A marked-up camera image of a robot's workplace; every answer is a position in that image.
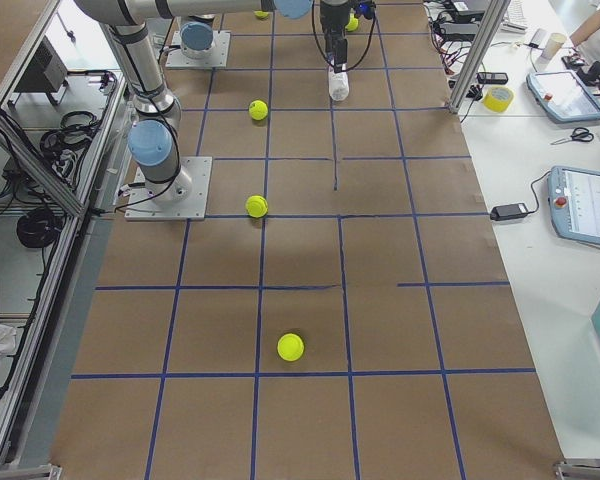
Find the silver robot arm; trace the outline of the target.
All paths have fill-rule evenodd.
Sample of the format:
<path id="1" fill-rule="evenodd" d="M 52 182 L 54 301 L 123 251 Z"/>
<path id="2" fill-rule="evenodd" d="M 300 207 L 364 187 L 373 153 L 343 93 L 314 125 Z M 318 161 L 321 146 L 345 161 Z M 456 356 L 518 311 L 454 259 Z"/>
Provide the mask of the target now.
<path id="1" fill-rule="evenodd" d="M 171 69 L 217 69 L 227 66 L 229 30 L 215 30 L 201 21 L 187 21 L 173 34 L 166 66 Z"/>
<path id="2" fill-rule="evenodd" d="M 101 25 L 134 93 L 134 107 L 142 119 L 167 118 L 171 110 L 176 120 L 181 116 L 179 102 L 166 86 L 148 38 L 148 19 L 256 10 L 276 11 L 289 19 L 313 14 L 311 1 L 78 1 L 76 6 Z"/>

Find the metal base plate arm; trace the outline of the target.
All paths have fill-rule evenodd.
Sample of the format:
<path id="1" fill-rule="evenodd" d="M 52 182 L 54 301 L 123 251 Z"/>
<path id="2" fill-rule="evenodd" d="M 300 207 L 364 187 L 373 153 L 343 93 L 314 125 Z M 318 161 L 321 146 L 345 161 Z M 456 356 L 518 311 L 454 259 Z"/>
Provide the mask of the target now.
<path id="1" fill-rule="evenodd" d="M 172 45 L 178 49 L 171 50 L 165 62 L 167 69 L 214 69 L 225 68 L 229 56 L 231 32 L 228 30 L 214 31 L 213 41 L 208 49 L 195 50 L 184 46 L 179 31 L 172 37 Z"/>
<path id="2" fill-rule="evenodd" d="M 146 188 L 133 189 L 130 193 L 130 207 L 125 209 L 128 221 L 174 221 L 203 220 L 207 209 L 207 199 L 212 171 L 211 157 L 185 156 L 180 160 L 180 173 L 169 189 L 151 200 L 153 194 L 160 193 L 168 183 L 159 188 L 148 183 Z"/>

